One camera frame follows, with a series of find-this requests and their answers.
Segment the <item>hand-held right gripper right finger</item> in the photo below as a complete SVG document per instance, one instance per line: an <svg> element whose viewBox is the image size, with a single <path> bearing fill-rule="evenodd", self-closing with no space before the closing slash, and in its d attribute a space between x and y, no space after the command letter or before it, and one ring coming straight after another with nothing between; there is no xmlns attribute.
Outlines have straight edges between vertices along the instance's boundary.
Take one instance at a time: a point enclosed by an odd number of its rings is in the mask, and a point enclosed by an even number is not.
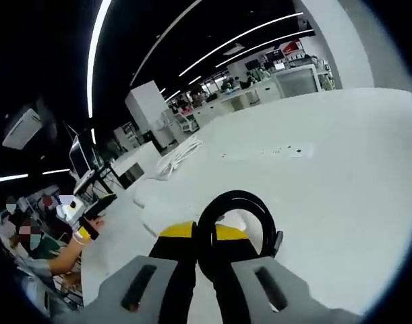
<svg viewBox="0 0 412 324"><path fill-rule="evenodd" d="M259 257L243 231L217 224L214 287L224 323L329 323L330 309L305 281L272 257Z"/></svg>

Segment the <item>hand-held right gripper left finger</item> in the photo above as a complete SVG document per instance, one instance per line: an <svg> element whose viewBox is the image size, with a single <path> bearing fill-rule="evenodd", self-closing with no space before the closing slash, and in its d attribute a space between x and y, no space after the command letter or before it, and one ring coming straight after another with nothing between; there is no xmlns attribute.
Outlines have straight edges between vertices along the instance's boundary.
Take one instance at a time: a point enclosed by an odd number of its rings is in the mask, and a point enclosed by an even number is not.
<svg viewBox="0 0 412 324"><path fill-rule="evenodd" d="M163 230L146 256L137 256L100 286L87 323L187 323L196 285L196 222Z"/></svg>

